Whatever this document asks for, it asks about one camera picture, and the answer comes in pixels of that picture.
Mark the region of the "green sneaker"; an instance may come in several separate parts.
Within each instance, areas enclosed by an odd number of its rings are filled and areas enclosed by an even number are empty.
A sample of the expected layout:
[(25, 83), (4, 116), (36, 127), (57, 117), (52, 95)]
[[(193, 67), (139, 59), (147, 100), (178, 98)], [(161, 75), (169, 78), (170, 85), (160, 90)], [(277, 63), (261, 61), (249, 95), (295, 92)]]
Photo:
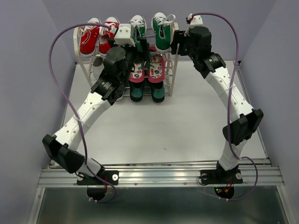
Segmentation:
[(171, 24), (176, 19), (174, 14), (166, 16), (164, 13), (154, 14), (151, 27), (155, 34), (155, 47), (160, 52), (168, 51), (171, 47)]
[(140, 43), (140, 37), (144, 37), (146, 30), (147, 30), (147, 24), (145, 19), (141, 15), (135, 15), (131, 18), (129, 21), (129, 24), (132, 25), (133, 30), (134, 30), (134, 42), (135, 46), (139, 51), (142, 51), (142, 46)]

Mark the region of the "pink sandal front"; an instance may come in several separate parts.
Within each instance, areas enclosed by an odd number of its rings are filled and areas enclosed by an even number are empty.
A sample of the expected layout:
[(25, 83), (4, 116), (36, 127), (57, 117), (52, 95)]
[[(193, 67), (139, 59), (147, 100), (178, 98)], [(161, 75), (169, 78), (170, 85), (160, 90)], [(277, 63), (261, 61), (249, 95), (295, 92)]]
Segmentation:
[(134, 71), (131, 72), (129, 81), (132, 83), (141, 83), (145, 80), (145, 61), (135, 63)]

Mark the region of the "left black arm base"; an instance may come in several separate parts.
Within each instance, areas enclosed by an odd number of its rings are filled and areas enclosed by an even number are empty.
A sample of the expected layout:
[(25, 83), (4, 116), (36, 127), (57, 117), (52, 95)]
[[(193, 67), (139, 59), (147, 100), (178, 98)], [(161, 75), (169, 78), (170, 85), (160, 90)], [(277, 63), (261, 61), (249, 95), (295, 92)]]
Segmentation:
[(77, 175), (77, 185), (79, 186), (105, 185), (100, 179), (112, 185), (118, 185), (119, 183), (118, 170), (106, 170), (103, 165), (95, 160), (88, 161), (88, 168), (86, 167), (86, 164), (83, 163), (75, 174)]

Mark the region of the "pink sandal back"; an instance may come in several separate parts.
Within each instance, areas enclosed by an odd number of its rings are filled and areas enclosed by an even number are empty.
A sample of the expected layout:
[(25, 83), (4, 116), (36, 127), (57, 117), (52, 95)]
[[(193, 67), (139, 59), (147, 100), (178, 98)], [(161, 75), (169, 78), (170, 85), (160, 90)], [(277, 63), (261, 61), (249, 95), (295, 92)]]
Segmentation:
[(151, 45), (150, 61), (148, 65), (147, 76), (150, 83), (157, 84), (165, 79), (166, 55), (158, 52), (156, 47)]

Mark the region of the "green loafer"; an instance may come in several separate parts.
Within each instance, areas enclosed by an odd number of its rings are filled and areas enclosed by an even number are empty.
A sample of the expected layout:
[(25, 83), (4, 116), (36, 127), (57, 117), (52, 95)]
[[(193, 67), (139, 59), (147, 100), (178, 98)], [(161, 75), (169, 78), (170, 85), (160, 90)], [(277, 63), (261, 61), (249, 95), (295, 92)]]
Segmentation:
[(129, 81), (130, 99), (133, 102), (140, 102), (143, 98), (144, 82), (134, 83)]
[(151, 96), (155, 103), (161, 103), (165, 98), (164, 83), (151, 83)]

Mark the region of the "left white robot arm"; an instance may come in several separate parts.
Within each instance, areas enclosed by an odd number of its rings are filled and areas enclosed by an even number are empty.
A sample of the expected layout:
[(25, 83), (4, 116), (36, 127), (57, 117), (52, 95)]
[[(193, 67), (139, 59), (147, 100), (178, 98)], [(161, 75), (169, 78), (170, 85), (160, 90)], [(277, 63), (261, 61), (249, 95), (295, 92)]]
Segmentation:
[(53, 135), (45, 135), (42, 143), (48, 156), (68, 173), (80, 172), (98, 184), (103, 181), (104, 167), (86, 154), (77, 152), (86, 145), (85, 134), (94, 122), (121, 97), (135, 64), (149, 59), (150, 49), (145, 37), (139, 39), (141, 49), (126, 45), (112, 47), (103, 60), (103, 70), (86, 99), (69, 121)]

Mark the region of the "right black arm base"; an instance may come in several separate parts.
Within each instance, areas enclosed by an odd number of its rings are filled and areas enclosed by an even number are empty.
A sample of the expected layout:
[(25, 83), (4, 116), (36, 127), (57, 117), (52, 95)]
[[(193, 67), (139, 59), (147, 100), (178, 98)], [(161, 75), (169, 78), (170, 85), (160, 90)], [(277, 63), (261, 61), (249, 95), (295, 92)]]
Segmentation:
[(202, 169), (198, 177), (198, 183), (206, 186), (210, 184), (242, 184), (242, 174), (239, 166), (236, 165), (232, 169), (225, 170), (219, 162), (216, 163), (216, 169)]

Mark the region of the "pink sandal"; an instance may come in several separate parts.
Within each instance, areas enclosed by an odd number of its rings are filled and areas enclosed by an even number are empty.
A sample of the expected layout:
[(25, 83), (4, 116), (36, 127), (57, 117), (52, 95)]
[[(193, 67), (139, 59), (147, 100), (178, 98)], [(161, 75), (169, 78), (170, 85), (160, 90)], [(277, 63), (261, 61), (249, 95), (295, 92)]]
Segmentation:
[(151, 45), (150, 61), (148, 65), (147, 76), (150, 83), (157, 84), (165, 79), (166, 55), (158, 52), (156, 47)]
[(135, 63), (134, 71), (131, 72), (129, 81), (132, 83), (141, 83), (145, 80), (145, 61)]

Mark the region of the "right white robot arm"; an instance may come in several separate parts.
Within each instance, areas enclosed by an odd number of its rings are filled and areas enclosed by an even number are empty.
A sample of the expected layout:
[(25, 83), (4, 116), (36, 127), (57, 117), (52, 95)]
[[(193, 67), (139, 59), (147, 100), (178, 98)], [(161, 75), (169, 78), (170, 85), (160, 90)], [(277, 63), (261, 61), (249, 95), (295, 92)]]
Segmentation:
[(222, 133), (226, 143), (215, 170), (215, 177), (220, 182), (231, 178), (231, 170), (238, 166), (243, 147), (257, 130), (263, 112), (245, 99), (233, 82), (222, 57), (212, 52), (212, 34), (204, 26), (195, 26), (188, 31), (174, 32), (171, 43), (172, 54), (189, 56), (194, 68), (212, 86), (227, 109), (228, 124)]

